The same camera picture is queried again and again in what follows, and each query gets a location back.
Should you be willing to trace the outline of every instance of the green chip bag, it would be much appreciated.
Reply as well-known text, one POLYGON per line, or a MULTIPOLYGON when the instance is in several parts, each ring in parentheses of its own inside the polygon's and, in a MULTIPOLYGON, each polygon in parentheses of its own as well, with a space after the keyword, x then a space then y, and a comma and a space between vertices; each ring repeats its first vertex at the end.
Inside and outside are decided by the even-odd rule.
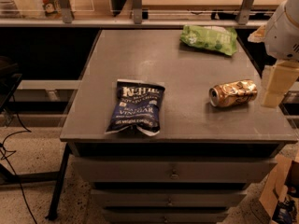
POLYGON ((185 25, 180 40, 190 47, 208 49, 232 56, 236 52, 235 28, 185 25))

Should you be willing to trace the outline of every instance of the can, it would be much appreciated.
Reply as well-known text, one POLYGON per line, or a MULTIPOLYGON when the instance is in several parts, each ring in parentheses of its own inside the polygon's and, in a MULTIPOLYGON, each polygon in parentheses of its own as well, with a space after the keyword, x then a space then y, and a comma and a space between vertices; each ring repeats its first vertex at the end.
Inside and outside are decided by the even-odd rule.
POLYGON ((258 90, 250 79, 216 85, 209 90, 210 103, 215 107, 241 105, 254 101, 258 90))

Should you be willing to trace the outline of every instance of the gray drawer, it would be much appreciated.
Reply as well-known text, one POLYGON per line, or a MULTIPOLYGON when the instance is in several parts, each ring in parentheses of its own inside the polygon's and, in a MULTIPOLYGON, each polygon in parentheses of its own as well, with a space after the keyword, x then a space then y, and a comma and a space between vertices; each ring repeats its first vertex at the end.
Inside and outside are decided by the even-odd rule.
POLYGON ((75 158, 74 168, 89 182, 260 182, 275 159, 207 157, 75 158))
POLYGON ((92 197, 102 207, 230 207, 246 196, 245 190, 194 189, 106 189, 92 190, 92 197))
POLYGON ((102 209, 108 222, 146 223, 213 223, 222 222, 228 216, 219 210, 160 210, 160 209, 102 209))

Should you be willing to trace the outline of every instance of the table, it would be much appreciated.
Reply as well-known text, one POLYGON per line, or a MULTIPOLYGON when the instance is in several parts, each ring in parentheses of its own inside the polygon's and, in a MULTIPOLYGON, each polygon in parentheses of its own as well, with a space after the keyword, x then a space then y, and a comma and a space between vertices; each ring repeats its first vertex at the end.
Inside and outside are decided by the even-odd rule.
POLYGON ((103 30, 68 113, 60 138, 109 222, 223 221, 276 165, 276 154, 297 142, 280 109, 261 107, 259 96, 224 109, 209 103, 216 84, 249 78, 260 90, 239 44, 226 57, 182 44, 180 33, 103 30), (104 134, 118 78, 165 86, 159 134, 104 134))

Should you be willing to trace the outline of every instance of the snack bag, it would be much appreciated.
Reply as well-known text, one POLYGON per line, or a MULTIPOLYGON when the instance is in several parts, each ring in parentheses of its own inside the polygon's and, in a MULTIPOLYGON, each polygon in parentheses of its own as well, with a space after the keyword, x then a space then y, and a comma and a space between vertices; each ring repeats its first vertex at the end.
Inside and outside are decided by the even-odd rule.
POLYGON ((234 28, 185 25, 180 40, 190 47, 208 49, 232 56, 236 52, 237 33, 234 28))
POLYGON ((159 110, 165 88, 141 80, 118 79, 116 104, 105 133, 136 127, 153 136, 160 131, 159 110))

